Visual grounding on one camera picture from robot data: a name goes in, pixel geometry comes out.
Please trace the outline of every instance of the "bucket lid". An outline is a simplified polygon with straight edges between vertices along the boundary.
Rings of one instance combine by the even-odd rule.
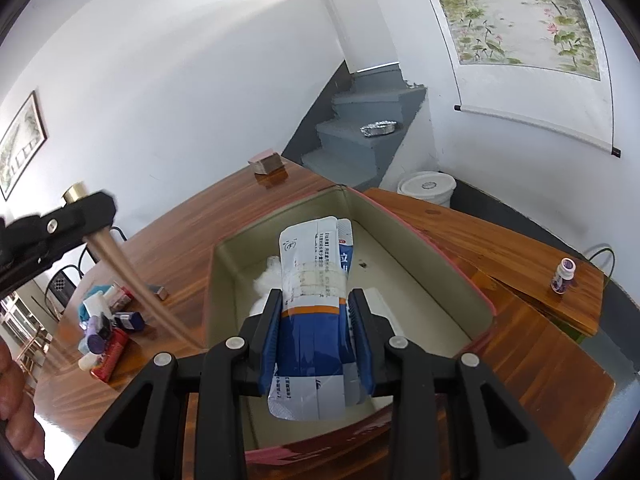
[[[456,189],[456,180],[446,173],[422,171],[404,179],[398,191],[414,198],[434,198]]]

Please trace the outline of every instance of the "lotus painting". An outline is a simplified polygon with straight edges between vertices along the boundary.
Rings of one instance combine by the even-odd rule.
[[[600,80],[580,0],[439,0],[460,64],[511,64]]]

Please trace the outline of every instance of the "wooden table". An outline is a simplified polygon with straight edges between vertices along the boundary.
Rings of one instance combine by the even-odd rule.
[[[366,193],[492,278],[522,293],[528,303],[586,335],[595,335],[602,308],[604,276],[576,261],[575,278],[563,295],[549,283],[568,254],[491,222],[382,189]]]
[[[124,251],[145,281],[167,288],[170,295],[164,303],[196,336],[202,337],[212,246],[264,214],[331,184],[291,162],[286,164],[286,170],[267,177],[241,170],[150,224],[124,244]],[[498,311],[494,337],[482,352],[482,358],[570,462],[600,418],[613,381],[535,309],[459,255],[449,251],[449,256]],[[63,431],[74,446],[153,355],[159,351],[170,351],[178,357],[190,353],[165,330],[156,328],[155,320],[148,316],[150,326],[132,338],[109,385],[81,372],[76,364],[80,357],[76,347],[81,337],[79,300],[91,286],[109,283],[113,278],[103,264],[85,275],[50,345],[36,391],[36,412],[46,423]],[[191,478],[193,420],[191,409],[186,431],[185,478]],[[343,442],[329,446],[324,454],[313,459],[318,466],[314,478],[381,478],[387,439],[388,432],[382,428],[380,434],[367,442],[367,447],[350,447]],[[66,462],[71,451],[56,450],[57,459]],[[308,478],[308,470],[293,467],[285,473],[250,468],[251,478],[266,475]]]

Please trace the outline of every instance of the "open box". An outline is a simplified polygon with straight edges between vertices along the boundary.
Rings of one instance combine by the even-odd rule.
[[[407,338],[446,357],[487,340],[495,309],[475,285],[404,221],[353,189],[333,186],[264,216],[216,245],[207,289],[209,346],[238,334],[258,300],[254,279],[266,268],[267,257],[279,254],[280,232],[325,216],[352,223],[348,290],[377,288]],[[243,397],[244,448],[313,439],[374,417],[389,402],[369,399],[347,408],[341,420],[298,422],[272,416],[266,397]]]

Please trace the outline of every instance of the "white bottle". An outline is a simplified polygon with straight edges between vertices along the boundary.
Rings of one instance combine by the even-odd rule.
[[[574,278],[574,274],[575,262],[570,258],[563,258],[551,280],[551,288],[558,294],[564,294]]]

